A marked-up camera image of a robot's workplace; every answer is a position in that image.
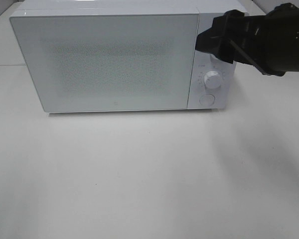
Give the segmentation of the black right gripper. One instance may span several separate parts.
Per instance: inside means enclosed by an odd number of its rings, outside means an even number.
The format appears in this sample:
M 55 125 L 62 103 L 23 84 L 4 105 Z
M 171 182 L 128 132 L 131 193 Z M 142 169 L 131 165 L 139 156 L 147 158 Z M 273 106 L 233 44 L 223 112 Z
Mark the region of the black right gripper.
M 236 9 L 227 11 L 214 18 L 214 34 L 212 28 L 198 34 L 195 50 L 211 53 L 213 39 L 217 39 L 220 45 L 216 57 L 228 63 L 236 61 L 252 65 L 265 75 L 264 36 L 261 34 L 264 20 L 264 15 L 248 16 Z

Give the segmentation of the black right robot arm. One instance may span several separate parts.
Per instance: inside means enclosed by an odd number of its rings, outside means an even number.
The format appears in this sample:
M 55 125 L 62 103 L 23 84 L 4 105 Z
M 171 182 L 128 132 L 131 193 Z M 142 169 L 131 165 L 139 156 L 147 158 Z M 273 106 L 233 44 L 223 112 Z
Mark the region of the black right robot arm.
M 263 75 L 299 72 L 299 8 L 284 3 L 254 16 L 227 11 L 197 36 L 195 49 L 227 63 L 252 65 Z

